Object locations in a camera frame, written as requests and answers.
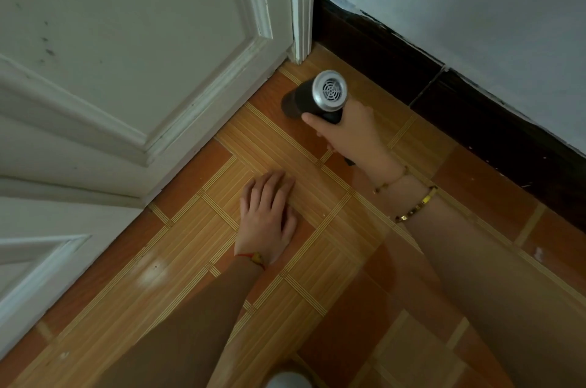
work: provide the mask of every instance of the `white door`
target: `white door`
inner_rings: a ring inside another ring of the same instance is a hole
[[[2,355],[270,76],[292,23],[291,0],[0,10],[0,195],[33,198],[0,201]]]

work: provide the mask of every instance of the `forearm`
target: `forearm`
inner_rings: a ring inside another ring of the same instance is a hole
[[[400,164],[384,158],[394,182]],[[367,170],[379,181],[380,172]],[[429,192],[413,176],[384,191],[394,214],[404,214]],[[441,197],[406,222],[443,287],[520,386],[582,383],[584,318],[552,283],[507,246],[478,229]]]
[[[100,378],[99,387],[205,387],[262,268],[236,257]]]

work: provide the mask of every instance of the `wall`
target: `wall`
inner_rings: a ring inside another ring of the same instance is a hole
[[[348,0],[586,152],[586,0]]]

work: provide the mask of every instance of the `black baseboard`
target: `black baseboard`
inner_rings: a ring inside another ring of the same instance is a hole
[[[315,41],[586,232],[586,158],[375,20],[315,0],[313,22]]]

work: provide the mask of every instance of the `vent grille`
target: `vent grille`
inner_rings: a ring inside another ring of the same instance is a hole
[[[330,78],[324,82],[322,91],[326,101],[337,101],[342,95],[342,85],[338,80]]]

